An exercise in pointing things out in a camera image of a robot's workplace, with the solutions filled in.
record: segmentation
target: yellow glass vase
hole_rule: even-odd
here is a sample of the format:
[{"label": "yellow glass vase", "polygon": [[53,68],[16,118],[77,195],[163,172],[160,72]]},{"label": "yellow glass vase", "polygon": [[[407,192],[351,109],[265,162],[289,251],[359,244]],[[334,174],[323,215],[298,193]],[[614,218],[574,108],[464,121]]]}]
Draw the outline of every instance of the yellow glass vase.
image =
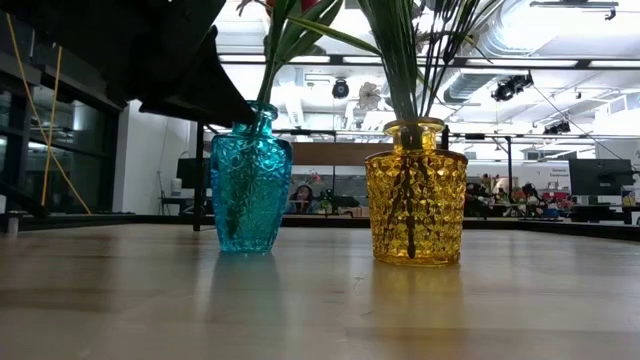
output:
[{"label": "yellow glass vase", "polygon": [[376,259],[422,266],[460,260],[468,161],[436,149],[443,128],[433,118],[391,122],[385,133],[393,151],[366,159]]}]

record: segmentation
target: window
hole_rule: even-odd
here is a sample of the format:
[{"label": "window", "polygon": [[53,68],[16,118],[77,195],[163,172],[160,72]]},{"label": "window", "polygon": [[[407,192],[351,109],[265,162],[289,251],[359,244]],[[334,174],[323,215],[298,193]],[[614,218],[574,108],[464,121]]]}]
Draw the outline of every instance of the window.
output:
[{"label": "window", "polygon": [[[92,210],[110,210],[109,197],[101,189],[108,187],[109,175],[104,173],[104,161],[92,156],[53,148],[53,154],[62,165],[64,174]],[[25,191],[40,200],[44,186],[47,159],[45,145],[30,142],[27,153]],[[47,208],[56,213],[82,214],[85,209],[65,181],[62,172],[51,159],[47,177]]]},{"label": "window", "polygon": [[[49,134],[51,111],[53,110],[53,90],[40,86],[33,90],[33,98],[42,121],[45,134]],[[107,115],[85,103],[58,93],[56,116],[52,138],[54,142],[72,146],[79,150],[108,151],[105,141]],[[31,118],[31,137],[42,139],[38,121]]]},{"label": "window", "polygon": [[[47,146],[36,116],[23,94],[0,84],[0,173],[3,181],[40,202],[45,182]],[[42,130],[48,136],[53,90],[32,89]],[[64,179],[66,175],[92,212],[110,211],[117,134],[117,111],[105,110],[86,95],[62,88],[56,100],[52,151],[45,206],[52,213],[84,214],[82,203]]]}]

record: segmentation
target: computer monitor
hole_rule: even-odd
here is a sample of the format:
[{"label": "computer monitor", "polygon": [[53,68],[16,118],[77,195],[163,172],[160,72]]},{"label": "computer monitor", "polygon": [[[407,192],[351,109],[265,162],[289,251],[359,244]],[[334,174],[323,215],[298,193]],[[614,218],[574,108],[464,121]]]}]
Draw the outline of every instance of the computer monitor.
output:
[{"label": "computer monitor", "polygon": [[[178,160],[178,174],[177,177],[182,179],[183,189],[195,189],[196,188],[196,169],[198,168],[198,162],[195,158],[185,158]],[[204,159],[204,186],[206,189],[211,189],[211,173],[209,171],[209,159]]]},{"label": "computer monitor", "polygon": [[569,174],[572,195],[620,195],[635,182],[631,160],[570,159]]}]

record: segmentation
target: yellow cable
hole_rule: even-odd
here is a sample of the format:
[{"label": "yellow cable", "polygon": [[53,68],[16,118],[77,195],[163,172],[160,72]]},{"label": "yellow cable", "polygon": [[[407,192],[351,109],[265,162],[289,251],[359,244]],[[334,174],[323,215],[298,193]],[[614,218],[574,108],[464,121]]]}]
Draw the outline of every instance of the yellow cable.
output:
[{"label": "yellow cable", "polygon": [[[11,21],[11,15],[9,15],[9,14],[7,14],[7,23],[9,24],[9,32],[11,33],[11,41],[13,42],[13,51],[16,54],[16,60],[18,60],[18,67],[20,68],[20,74],[22,75],[22,83],[24,84],[24,89],[27,92],[27,98],[29,99],[29,104],[31,104],[31,110],[33,110],[33,115],[36,117],[36,120],[38,121],[38,128],[40,129],[40,134],[42,134],[42,138],[44,139],[45,143],[47,144],[47,147],[50,149],[51,141],[49,141],[49,139],[47,138],[47,135],[44,132],[44,129],[42,128],[42,122],[40,121],[40,116],[38,116],[38,111],[36,110],[36,106],[33,103],[33,98],[31,97],[31,91],[29,91],[29,84],[27,84],[27,77],[24,74],[24,67],[22,66],[22,60],[20,59],[20,52],[18,51],[18,43],[16,42],[16,34],[15,34],[15,31],[13,30],[13,22]],[[56,154],[51,152],[51,158],[53,158],[53,161],[56,163],[56,165],[58,166],[58,169],[60,170],[60,174],[62,175],[64,180],[67,182],[67,184],[69,185],[69,188],[71,189],[71,191],[73,191],[73,194],[76,196],[78,201],[80,201],[80,203],[82,204],[82,206],[86,210],[87,214],[91,215],[91,210],[89,210],[89,207],[87,206],[87,204],[85,204],[84,200],[82,200],[82,197],[80,197],[80,195],[76,191],[76,188],[71,183],[71,180],[69,180],[69,178],[67,177],[67,174],[65,174],[64,169],[62,168],[62,165],[60,165],[60,162],[58,161],[58,158],[56,157]]]},{"label": "yellow cable", "polygon": [[58,46],[58,65],[56,67],[56,80],[53,87],[53,106],[51,107],[51,120],[49,120],[49,141],[47,145],[47,162],[44,166],[44,182],[42,184],[42,206],[46,203],[47,199],[47,178],[49,176],[49,164],[51,163],[51,141],[53,140],[53,122],[56,118],[56,104],[58,99],[58,84],[60,80],[60,63],[62,62],[62,46]]}]

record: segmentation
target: blue glass vase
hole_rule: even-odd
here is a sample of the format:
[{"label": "blue glass vase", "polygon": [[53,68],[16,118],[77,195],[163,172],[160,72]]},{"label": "blue glass vase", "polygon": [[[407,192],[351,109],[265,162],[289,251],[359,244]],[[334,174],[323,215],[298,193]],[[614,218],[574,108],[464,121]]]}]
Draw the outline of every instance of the blue glass vase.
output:
[{"label": "blue glass vase", "polygon": [[278,110],[248,102],[256,113],[252,125],[234,124],[211,146],[213,211],[225,252],[268,252],[284,214],[292,147],[271,135]]}]

